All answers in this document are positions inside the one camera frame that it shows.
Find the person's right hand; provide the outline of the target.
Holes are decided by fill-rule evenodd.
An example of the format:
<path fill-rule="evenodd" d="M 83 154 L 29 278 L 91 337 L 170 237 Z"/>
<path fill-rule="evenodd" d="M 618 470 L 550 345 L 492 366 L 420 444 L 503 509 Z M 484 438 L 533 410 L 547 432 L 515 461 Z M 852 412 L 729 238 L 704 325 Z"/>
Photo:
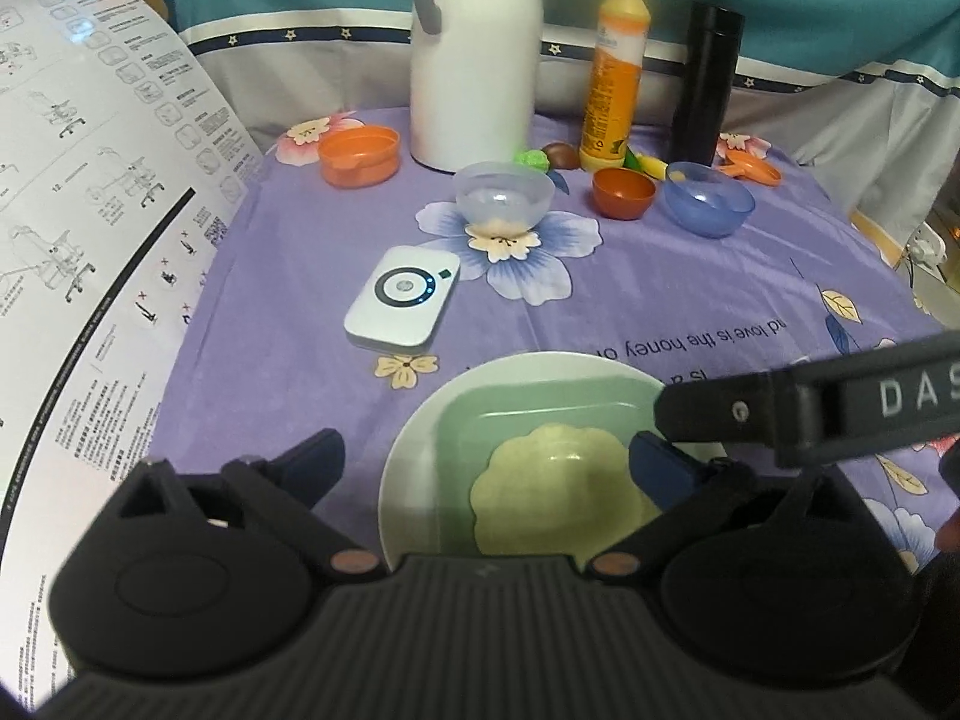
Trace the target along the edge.
<path fill-rule="evenodd" d="M 934 546 L 941 553 L 958 553 L 960 551 L 960 509 L 953 512 L 935 532 Z"/>

